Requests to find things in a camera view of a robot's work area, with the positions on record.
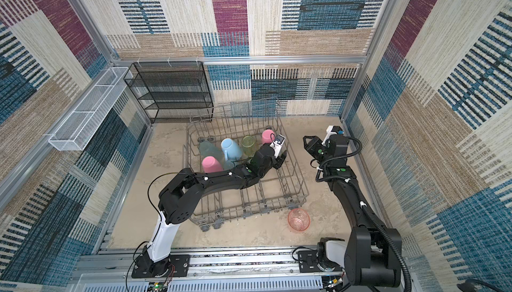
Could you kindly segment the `green translucent cup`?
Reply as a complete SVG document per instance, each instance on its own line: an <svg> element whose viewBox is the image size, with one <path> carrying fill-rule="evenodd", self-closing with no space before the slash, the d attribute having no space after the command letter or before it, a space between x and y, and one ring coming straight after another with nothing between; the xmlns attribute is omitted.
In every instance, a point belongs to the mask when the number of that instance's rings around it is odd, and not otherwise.
<svg viewBox="0 0 512 292"><path fill-rule="evenodd" d="M245 136L241 141L241 147L242 147L243 153L248 158L253 157L255 152L257 151L256 139L250 135Z"/></svg>

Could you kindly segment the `teal translucent cup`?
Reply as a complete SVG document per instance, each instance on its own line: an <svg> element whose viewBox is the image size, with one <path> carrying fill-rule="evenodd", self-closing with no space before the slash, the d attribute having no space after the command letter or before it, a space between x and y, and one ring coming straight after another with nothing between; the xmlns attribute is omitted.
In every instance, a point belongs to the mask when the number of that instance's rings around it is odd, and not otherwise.
<svg viewBox="0 0 512 292"><path fill-rule="evenodd" d="M222 150L208 140L204 140L199 143L199 152L203 158L214 157L217 161L222 161L224 159Z"/></svg>

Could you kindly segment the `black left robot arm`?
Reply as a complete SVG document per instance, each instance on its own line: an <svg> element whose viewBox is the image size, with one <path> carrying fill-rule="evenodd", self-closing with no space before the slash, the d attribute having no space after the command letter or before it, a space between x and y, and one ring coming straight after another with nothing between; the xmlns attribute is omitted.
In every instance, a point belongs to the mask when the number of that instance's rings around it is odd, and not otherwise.
<svg viewBox="0 0 512 292"><path fill-rule="evenodd" d="M270 169L280 169L287 158L281 145L266 143L252 159L234 168L214 172L195 173L182 169L159 193L157 223L151 240L134 261L131 277L134 279L163 277L177 271L171 260L171 246L181 223L188 220L203 197L227 190L252 187L266 176Z"/></svg>

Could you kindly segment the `magenta pink cup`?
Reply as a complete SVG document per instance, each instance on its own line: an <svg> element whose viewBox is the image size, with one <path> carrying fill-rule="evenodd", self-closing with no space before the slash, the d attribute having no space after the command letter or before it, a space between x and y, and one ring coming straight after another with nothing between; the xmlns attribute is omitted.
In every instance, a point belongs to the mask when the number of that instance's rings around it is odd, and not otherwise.
<svg viewBox="0 0 512 292"><path fill-rule="evenodd" d="M213 156L205 157L201 162L201 166L205 173L217 173L223 170L222 164Z"/></svg>

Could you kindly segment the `pink translucent cup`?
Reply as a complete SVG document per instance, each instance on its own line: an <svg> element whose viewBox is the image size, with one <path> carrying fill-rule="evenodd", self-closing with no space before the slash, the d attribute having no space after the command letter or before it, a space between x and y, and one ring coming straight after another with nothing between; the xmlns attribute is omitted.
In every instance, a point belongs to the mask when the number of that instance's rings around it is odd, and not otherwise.
<svg viewBox="0 0 512 292"><path fill-rule="evenodd" d="M287 216L287 222L290 228L298 232L307 230L311 224L309 214L301 208L291 210Z"/></svg>

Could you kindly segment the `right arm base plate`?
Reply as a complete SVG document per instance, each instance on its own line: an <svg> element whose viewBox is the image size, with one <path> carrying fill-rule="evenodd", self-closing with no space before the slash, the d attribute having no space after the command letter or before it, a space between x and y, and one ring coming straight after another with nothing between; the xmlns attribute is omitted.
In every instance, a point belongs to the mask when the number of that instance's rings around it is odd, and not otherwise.
<svg viewBox="0 0 512 292"><path fill-rule="evenodd" d="M344 268L333 261L328 260L324 254L319 254L316 250L300 249L292 254L294 260L299 264L301 273L314 272L343 272Z"/></svg>

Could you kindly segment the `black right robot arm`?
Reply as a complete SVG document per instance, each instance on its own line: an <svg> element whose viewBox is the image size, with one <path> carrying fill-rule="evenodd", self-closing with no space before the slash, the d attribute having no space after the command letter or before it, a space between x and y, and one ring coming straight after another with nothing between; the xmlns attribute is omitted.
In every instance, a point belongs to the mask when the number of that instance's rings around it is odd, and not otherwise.
<svg viewBox="0 0 512 292"><path fill-rule="evenodd" d="M318 162L319 183L326 182L338 198L349 220L351 233L343 261L351 285L398 287L401 285L401 236L386 227L362 193L357 177L347 164L350 138L330 135L328 140L305 136L305 150Z"/></svg>

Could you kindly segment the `light blue mug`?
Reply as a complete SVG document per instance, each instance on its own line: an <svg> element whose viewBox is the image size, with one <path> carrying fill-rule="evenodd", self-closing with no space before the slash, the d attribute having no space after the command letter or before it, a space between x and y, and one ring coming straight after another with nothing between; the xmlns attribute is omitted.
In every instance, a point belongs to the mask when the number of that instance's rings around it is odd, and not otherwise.
<svg viewBox="0 0 512 292"><path fill-rule="evenodd" d="M226 138L221 142L221 149L223 151L225 161L238 161L243 156L243 151L236 141Z"/></svg>

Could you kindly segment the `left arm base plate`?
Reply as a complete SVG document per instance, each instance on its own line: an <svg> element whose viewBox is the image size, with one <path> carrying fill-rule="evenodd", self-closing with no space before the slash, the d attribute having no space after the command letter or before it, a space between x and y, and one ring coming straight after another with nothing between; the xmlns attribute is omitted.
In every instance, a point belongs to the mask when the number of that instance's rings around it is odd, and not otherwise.
<svg viewBox="0 0 512 292"><path fill-rule="evenodd" d="M132 279L148 279L158 277L186 277L189 271L190 255L168 255L160 261L153 261L148 252L144 252L135 260Z"/></svg>

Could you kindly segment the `pink plastic cup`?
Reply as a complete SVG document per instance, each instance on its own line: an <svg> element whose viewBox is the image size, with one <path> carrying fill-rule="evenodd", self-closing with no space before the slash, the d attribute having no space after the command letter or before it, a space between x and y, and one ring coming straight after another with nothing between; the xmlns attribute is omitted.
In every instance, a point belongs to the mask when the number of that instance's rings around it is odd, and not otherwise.
<svg viewBox="0 0 512 292"><path fill-rule="evenodd" d="M276 134L272 129L265 129L261 134L263 144L273 144L276 141Z"/></svg>

